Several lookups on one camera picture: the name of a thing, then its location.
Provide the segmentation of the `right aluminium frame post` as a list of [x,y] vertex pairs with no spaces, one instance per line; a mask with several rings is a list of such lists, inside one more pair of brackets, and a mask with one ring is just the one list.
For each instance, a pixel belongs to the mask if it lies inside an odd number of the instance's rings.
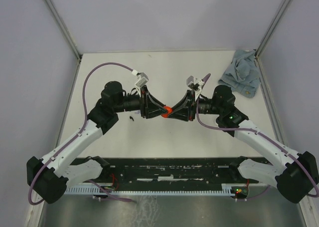
[[290,4],[293,0],[282,0],[275,16],[272,18],[269,27],[267,28],[263,38],[261,39],[261,42],[256,49],[255,57],[258,58],[262,55],[264,52],[268,42],[270,41],[272,35],[274,34],[276,28],[278,27],[279,23],[281,22],[282,18],[284,17],[287,9],[289,8]]

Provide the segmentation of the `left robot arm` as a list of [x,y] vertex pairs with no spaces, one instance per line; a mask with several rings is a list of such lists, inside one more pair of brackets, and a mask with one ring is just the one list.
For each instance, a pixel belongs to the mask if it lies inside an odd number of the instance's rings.
[[149,93],[146,85],[137,86],[136,90],[136,94],[129,95],[120,82],[108,82],[94,108],[85,112],[83,125],[71,137],[43,157],[31,157],[27,161],[28,201],[31,205],[52,204],[68,188],[82,182],[109,179],[108,163],[101,157],[91,157],[80,165],[72,162],[118,122],[119,113],[139,110],[145,119],[167,114],[165,105]]

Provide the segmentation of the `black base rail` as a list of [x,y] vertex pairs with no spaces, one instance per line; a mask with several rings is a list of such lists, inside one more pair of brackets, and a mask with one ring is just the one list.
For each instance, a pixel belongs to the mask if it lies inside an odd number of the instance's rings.
[[119,191],[219,191],[246,185],[231,166],[235,158],[107,158],[110,167],[94,181]]

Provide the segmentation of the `left aluminium frame post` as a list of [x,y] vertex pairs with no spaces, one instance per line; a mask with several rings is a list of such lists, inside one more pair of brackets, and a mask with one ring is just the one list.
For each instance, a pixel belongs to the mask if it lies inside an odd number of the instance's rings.
[[57,27],[61,31],[62,36],[64,37],[64,39],[67,42],[67,44],[70,47],[70,49],[72,50],[73,54],[75,55],[75,57],[78,60],[80,60],[81,57],[82,57],[82,54],[78,50],[78,48],[77,48],[77,46],[75,44],[75,41],[71,37],[71,34],[70,34],[65,22],[63,21],[63,18],[59,14],[59,12],[58,12],[53,0],[43,0],[43,1],[44,1],[45,5],[47,6],[49,12],[51,13],[51,15],[52,15]]

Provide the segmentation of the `blue denim cloth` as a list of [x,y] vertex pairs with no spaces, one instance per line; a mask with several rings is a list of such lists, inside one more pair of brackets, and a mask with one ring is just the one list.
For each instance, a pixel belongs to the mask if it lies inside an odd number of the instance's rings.
[[255,65],[255,50],[235,51],[232,61],[218,80],[234,92],[253,98],[260,85],[260,71]]

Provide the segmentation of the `aluminium frame post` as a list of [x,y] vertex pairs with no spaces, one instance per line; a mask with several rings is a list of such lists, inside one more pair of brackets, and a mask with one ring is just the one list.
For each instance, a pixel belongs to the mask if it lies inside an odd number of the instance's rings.
[[65,22],[63,21],[63,18],[59,14],[59,12],[58,12],[53,0],[43,0],[43,1],[44,1],[45,5],[47,6],[49,12],[51,13],[51,15],[52,15],[57,27],[61,31],[62,36],[64,37],[64,39],[67,42],[67,44],[70,47],[70,49],[72,50],[73,54],[75,55],[75,57],[78,60],[80,60],[81,57],[82,57],[82,54],[78,50],[78,48],[77,48],[77,46],[75,44],[75,41],[71,37],[71,34],[70,34]]
[[289,8],[290,4],[293,0],[282,0],[275,16],[272,18],[269,27],[267,28],[263,38],[261,39],[261,42],[256,49],[255,57],[258,58],[262,55],[264,52],[268,42],[270,41],[272,35],[274,34],[276,28],[278,27],[279,23],[281,22],[282,18],[284,17],[287,9]]

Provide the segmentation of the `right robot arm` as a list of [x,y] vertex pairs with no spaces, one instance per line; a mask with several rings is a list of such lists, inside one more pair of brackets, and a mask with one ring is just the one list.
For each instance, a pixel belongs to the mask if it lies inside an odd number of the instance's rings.
[[217,127],[203,122],[209,129],[221,130],[248,144],[262,155],[269,164],[262,164],[247,157],[239,157],[229,169],[229,178],[236,183],[243,179],[261,182],[276,188],[288,201],[297,204],[305,196],[317,198],[319,172],[314,155],[299,153],[266,135],[260,128],[235,107],[231,88],[218,85],[211,98],[199,98],[189,90],[181,101],[167,108],[165,118],[182,121],[199,119],[201,114],[217,115]]

